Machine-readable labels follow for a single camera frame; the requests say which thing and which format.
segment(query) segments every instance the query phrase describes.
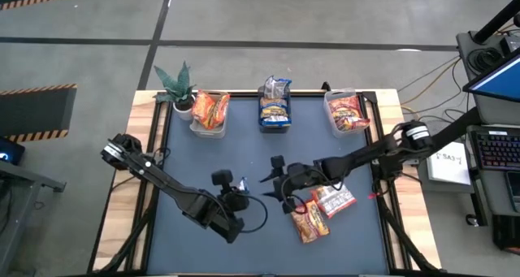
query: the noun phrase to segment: keyboard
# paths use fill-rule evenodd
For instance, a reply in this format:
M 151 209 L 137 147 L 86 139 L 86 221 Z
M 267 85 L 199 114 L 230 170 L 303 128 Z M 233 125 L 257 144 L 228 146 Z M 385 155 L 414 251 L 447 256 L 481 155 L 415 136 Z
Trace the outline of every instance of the keyboard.
M 471 126 L 468 131 L 479 168 L 520 171 L 520 129 Z

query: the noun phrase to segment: potted plant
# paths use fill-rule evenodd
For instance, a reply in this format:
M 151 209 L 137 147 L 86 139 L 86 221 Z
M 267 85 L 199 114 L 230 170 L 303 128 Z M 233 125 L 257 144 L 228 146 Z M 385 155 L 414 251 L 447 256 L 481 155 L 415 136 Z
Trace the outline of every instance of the potted plant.
M 154 66 L 157 76 L 162 81 L 162 86 L 166 90 L 165 93 L 159 93 L 156 98 L 159 102 L 174 102 L 173 109 L 183 120 L 191 120 L 192 106 L 195 97 L 192 95 L 192 89 L 195 85 L 189 85 L 189 68 L 184 61 L 182 69 L 179 71 L 177 81 L 169 76 L 160 67 Z

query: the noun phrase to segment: green plant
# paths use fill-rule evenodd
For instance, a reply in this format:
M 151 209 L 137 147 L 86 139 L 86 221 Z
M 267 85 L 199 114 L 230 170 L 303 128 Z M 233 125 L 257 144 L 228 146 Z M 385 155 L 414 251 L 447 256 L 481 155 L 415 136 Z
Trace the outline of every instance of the green plant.
M 154 66 L 157 76 L 162 81 L 166 93 L 156 96 L 159 102 L 174 102 L 177 106 L 191 107 L 193 104 L 192 89 L 195 85 L 189 85 L 189 68 L 184 61 L 179 71 L 177 81 L 169 76 L 160 67 Z

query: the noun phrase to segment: white pot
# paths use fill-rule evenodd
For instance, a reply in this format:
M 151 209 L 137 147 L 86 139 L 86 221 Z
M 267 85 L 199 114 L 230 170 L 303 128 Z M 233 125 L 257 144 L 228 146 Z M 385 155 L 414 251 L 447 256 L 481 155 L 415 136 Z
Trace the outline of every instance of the white pot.
M 192 95 L 192 97 L 193 97 L 193 103 L 195 103 L 195 96 Z M 175 110 L 175 112 L 178 114 L 178 116 L 181 119 L 186 120 L 186 121 L 191 121 L 193 119 L 191 107 L 189 108 L 189 110 L 179 110 L 179 109 L 177 109 L 176 104 L 173 103 L 173 109 Z

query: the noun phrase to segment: gray floor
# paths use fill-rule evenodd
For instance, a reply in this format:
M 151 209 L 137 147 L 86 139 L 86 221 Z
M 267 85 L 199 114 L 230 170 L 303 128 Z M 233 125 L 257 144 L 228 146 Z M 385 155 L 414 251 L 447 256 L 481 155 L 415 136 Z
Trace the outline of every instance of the gray floor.
M 0 37 L 151 38 L 163 0 L 58 0 L 0 11 Z M 163 39 L 334 41 L 455 45 L 510 0 L 171 0 Z M 69 136 L 24 144 L 24 164 L 67 181 L 62 195 L 43 193 L 15 268 L 38 276 L 85 272 L 113 169 L 99 157 L 106 138 L 123 132 L 147 46 L 0 44 L 0 90 L 77 83 Z M 269 75 L 295 89 L 400 88 L 452 58 L 447 52 L 276 50 L 160 47 L 154 64 L 171 72 L 183 60 L 200 88 L 251 89 Z M 447 73 L 410 107 L 453 95 Z M 462 65 L 455 75 L 466 78 Z M 400 93 L 405 101 L 433 76 Z M 147 89 L 160 89 L 154 73 Z M 446 106 L 466 109 L 460 95 Z M 441 115 L 442 108 L 424 113 Z M 434 130 L 443 123 L 430 124 Z M 501 253 L 487 228 L 468 227 L 468 196 L 426 193 L 443 267 L 453 272 L 515 276 L 520 257 Z

